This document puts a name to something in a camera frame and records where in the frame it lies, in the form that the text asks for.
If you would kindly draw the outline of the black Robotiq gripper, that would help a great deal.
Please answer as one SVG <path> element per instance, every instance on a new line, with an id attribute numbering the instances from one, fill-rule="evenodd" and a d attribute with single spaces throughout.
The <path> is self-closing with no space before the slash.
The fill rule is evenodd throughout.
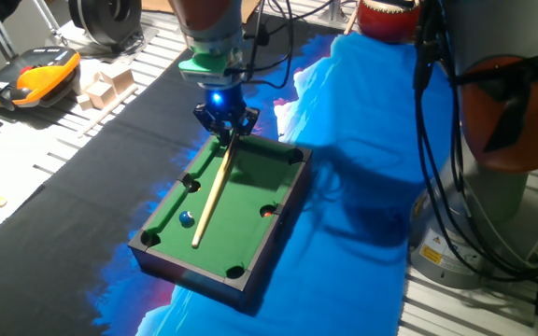
<path id="1" fill-rule="evenodd" d="M 248 136 L 252 132 L 260 110 L 246 107 L 240 84 L 232 87 L 213 87 L 205 90 L 205 103 L 198 104 L 193 115 L 203 127 L 214 134 L 222 146 L 230 143 L 230 127 L 232 123 L 231 139 Z"/>

